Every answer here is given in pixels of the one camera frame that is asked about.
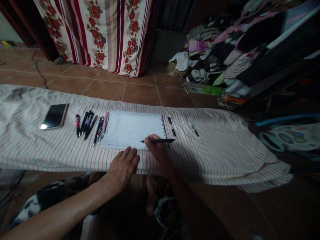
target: cardboard box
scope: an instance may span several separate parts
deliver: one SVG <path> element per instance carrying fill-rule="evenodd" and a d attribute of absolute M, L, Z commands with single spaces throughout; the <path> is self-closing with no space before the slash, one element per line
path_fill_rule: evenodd
<path fill-rule="evenodd" d="M 169 62 L 167 66 L 167 72 L 170 77 L 184 78 L 187 75 L 188 71 L 191 69 L 191 67 L 188 67 L 186 70 L 181 72 L 176 69 L 176 65 L 177 65 L 177 61 Z"/>

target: red flower pattern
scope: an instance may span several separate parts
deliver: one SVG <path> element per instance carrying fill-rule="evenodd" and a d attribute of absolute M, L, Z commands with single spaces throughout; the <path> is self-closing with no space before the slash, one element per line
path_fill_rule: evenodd
<path fill-rule="evenodd" d="M 93 18 L 89 18 L 89 23 L 94 26 L 96 25 L 96 21 Z"/>
<path fill-rule="evenodd" d="M 138 0 L 131 0 L 131 5 L 134 7 L 138 6 Z"/>
<path fill-rule="evenodd" d="M 90 13 L 89 17 L 89 23 L 87 25 L 87 29 L 92 33 L 92 36 L 94 38 L 94 44 L 97 46 L 97 50 L 94 54 L 96 57 L 95 62 L 93 63 L 93 66 L 95 68 L 101 68 L 101 61 L 104 60 L 106 55 L 104 55 L 104 44 L 106 43 L 106 38 L 102 36 L 102 34 L 99 32 L 99 28 L 96 27 L 96 25 L 99 25 L 99 19 L 101 16 L 102 11 L 100 10 L 100 7 L 98 5 L 98 1 L 90 1 L 88 5 L 88 11 Z"/>
<path fill-rule="evenodd" d="M 52 6 L 51 1 L 42 0 L 42 4 L 47 7 L 47 12 L 45 12 L 43 16 L 43 20 L 46 22 L 48 31 L 52 36 L 52 39 L 60 53 L 60 55 L 67 60 L 69 57 L 66 54 L 65 45 L 63 45 L 59 40 L 62 37 L 59 32 L 60 26 L 63 26 L 63 21 L 59 16 L 56 16 L 57 10 Z"/>
<path fill-rule="evenodd" d="M 126 74 L 124 76 L 127 77 L 132 77 L 130 74 L 133 71 L 132 65 L 129 64 L 130 58 L 134 53 L 138 51 L 138 43 L 137 43 L 137 33 L 140 30 L 139 27 L 139 22 L 134 20 L 136 13 L 135 11 L 138 9 L 138 5 L 141 2 L 141 0 L 127 0 L 126 6 L 127 6 L 127 11 L 130 12 L 129 14 L 129 20 L 130 20 L 130 25 L 129 25 L 129 30 L 131 31 L 131 35 L 134 37 L 131 38 L 131 41 L 128 41 L 128 48 L 126 51 L 123 52 L 123 57 L 124 57 L 124 70 L 126 71 Z"/>
<path fill-rule="evenodd" d="M 52 7 L 52 6 L 48 6 L 48 11 L 52 14 L 52 15 L 56 15 L 56 10 Z"/>
<path fill-rule="evenodd" d="M 135 16 L 136 14 L 134 13 L 134 11 L 131 11 L 131 13 L 129 14 L 130 20 L 133 20 Z"/>
<path fill-rule="evenodd" d="M 98 53 L 98 58 L 99 60 L 103 61 L 104 60 L 104 54 L 103 53 Z"/>
<path fill-rule="evenodd" d="M 94 18 L 100 18 L 100 8 L 92 5 L 92 15 Z"/>
<path fill-rule="evenodd" d="M 127 48 L 127 55 L 131 56 L 131 54 L 132 54 L 132 48 L 128 47 Z"/>
<path fill-rule="evenodd" d="M 99 35 L 99 32 L 97 30 L 92 29 L 91 33 L 92 33 L 93 38 L 95 38 L 97 40 L 100 39 L 100 35 Z"/>
<path fill-rule="evenodd" d="M 127 71 L 128 71 L 128 72 L 131 72 L 131 71 L 132 71 L 132 66 L 131 66 L 131 64 L 127 64 Z"/>

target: spiral notebook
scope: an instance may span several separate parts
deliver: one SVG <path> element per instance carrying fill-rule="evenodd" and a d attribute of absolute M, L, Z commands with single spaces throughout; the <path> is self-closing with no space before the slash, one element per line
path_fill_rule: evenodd
<path fill-rule="evenodd" d="M 101 148 L 125 149 L 131 146 L 147 150 L 140 141 L 153 133 L 160 138 L 167 138 L 162 115 L 113 110 Z"/>

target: red pen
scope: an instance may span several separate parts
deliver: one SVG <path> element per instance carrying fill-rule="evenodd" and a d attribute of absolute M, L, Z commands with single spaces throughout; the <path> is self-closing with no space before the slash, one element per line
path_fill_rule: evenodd
<path fill-rule="evenodd" d="M 76 125 L 77 125 L 77 137 L 79 138 L 79 133 L 80 133 L 80 116 L 77 114 L 76 115 Z"/>

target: striped curtain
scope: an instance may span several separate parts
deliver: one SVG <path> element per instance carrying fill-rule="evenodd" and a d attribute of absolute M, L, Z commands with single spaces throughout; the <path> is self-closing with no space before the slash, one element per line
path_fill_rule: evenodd
<path fill-rule="evenodd" d="M 146 70 L 158 1 L 34 0 L 65 60 L 127 77 Z"/>

